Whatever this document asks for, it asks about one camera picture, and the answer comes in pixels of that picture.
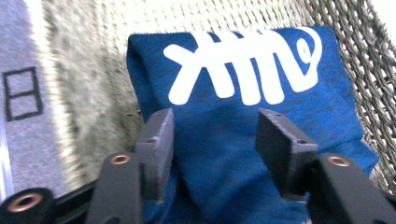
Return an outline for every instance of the blue cloth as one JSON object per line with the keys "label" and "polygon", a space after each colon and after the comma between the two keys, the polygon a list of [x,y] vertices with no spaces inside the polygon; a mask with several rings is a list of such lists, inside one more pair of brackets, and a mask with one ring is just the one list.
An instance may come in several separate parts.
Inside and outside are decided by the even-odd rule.
{"label": "blue cloth", "polygon": [[330,27],[262,33],[131,35],[127,65],[145,119],[174,108],[175,159],[163,205],[146,221],[301,223],[305,205],[280,198],[255,150],[259,108],[287,116],[319,153],[377,157],[363,142]]}

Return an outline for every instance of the gray fabric surface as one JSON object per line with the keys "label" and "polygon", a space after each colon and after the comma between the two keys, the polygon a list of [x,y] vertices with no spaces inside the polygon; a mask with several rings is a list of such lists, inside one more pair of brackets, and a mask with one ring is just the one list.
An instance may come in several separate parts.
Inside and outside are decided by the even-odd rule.
{"label": "gray fabric surface", "polygon": [[[64,177],[29,21],[23,0],[0,1],[0,92],[3,96],[0,109],[7,120],[15,192],[45,187],[59,196],[65,193]],[[18,96],[23,92],[27,92],[25,96]]]}

